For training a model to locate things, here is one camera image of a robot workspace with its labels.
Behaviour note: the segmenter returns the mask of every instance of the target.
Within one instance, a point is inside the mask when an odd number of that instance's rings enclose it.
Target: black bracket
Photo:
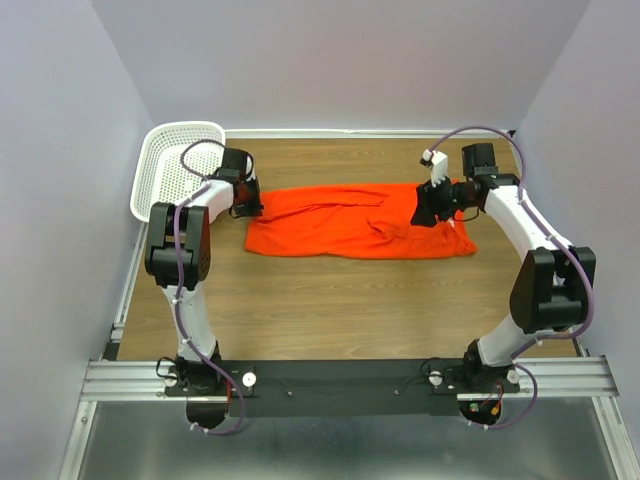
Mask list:
[[[569,247],[593,285],[596,256],[587,247]],[[564,283],[554,285],[554,276]],[[585,321],[587,293],[578,272],[560,250],[530,250],[511,291],[509,309],[524,333],[566,330]]]
[[[242,369],[233,365],[227,365],[220,358],[218,349],[211,356],[211,361],[220,366],[236,382],[243,396],[253,395],[253,386],[246,386],[242,378],[245,374],[255,373],[254,367],[244,362]],[[168,382],[165,388],[167,397],[213,397],[227,395],[226,380],[209,365],[203,362],[191,362],[182,357],[176,357],[175,364],[169,368],[168,376],[175,377],[174,382]],[[231,396],[236,397],[238,393],[231,390]]]
[[[151,206],[149,233],[145,249],[144,267],[162,288],[178,284],[178,263],[173,240],[176,206],[158,202]],[[185,207],[180,212],[180,239],[184,286],[193,290],[209,274],[209,209]]]

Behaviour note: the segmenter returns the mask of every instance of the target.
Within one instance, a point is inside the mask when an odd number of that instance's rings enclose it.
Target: metal frame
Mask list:
[[[119,343],[122,339],[146,234],[147,225],[142,223],[109,343]],[[640,466],[620,415],[616,400],[619,393],[606,358],[590,357],[579,343],[577,345],[582,357],[521,358],[517,362],[528,367],[536,376],[540,397],[592,398],[618,478],[621,480],[640,478]],[[155,365],[155,362],[105,360],[89,363],[60,472],[60,480],[76,480],[80,474],[98,402],[226,401],[226,397],[166,397],[164,381],[157,377]],[[160,367],[160,372],[166,373],[166,370],[166,366]],[[520,393],[506,394],[505,397],[530,396],[531,381],[522,376],[520,385]],[[472,400],[485,396],[461,394],[458,395],[458,399]]]
[[[618,389],[604,357],[522,358],[518,364],[527,367],[538,381],[541,398],[616,397]],[[91,362],[80,393],[81,402],[150,402],[150,401],[227,401],[226,397],[167,397],[165,384],[156,375],[156,362]],[[160,373],[168,367],[161,366]],[[505,398],[530,397],[531,380],[520,378],[520,392]],[[458,394],[458,400],[485,398],[485,393]]]

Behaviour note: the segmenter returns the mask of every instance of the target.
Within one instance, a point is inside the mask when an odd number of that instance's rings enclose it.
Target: screw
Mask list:
[[[517,385],[520,381],[520,374],[513,369],[509,370],[507,372],[507,381],[513,385]]]
[[[431,383],[431,385],[435,387],[440,385],[442,383],[442,374],[435,370],[431,372],[431,374],[429,375],[429,383]]]

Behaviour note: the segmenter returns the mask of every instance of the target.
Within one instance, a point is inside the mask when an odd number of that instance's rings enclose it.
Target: black joint housing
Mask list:
[[[149,233],[144,267],[162,288],[178,284],[178,262],[173,239],[174,214],[172,203],[158,202],[149,214]],[[193,290],[207,277],[211,265],[209,245],[209,209],[185,207],[180,212],[180,246],[184,265],[184,286]]]
[[[462,148],[462,171],[467,179],[498,173],[491,143],[474,143]]]
[[[247,172],[247,162],[251,159],[251,169]],[[260,185],[258,177],[253,176],[255,166],[249,152],[238,148],[224,149],[220,168],[211,178],[224,180],[233,185],[233,213],[236,217],[258,217],[262,215]]]
[[[569,247],[593,285],[596,256],[587,247]],[[554,285],[554,276],[564,279]],[[530,250],[511,291],[509,308],[524,333],[555,331],[581,324],[587,317],[587,292],[576,268],[560,250]]]

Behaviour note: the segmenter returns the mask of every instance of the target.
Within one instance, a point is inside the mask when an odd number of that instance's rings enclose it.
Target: white knob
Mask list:
[[[258,380],[258,378],[253,372],[247,372],[242,376],[242,384],[245,387],[253,387],[256,384],[256,380]]]

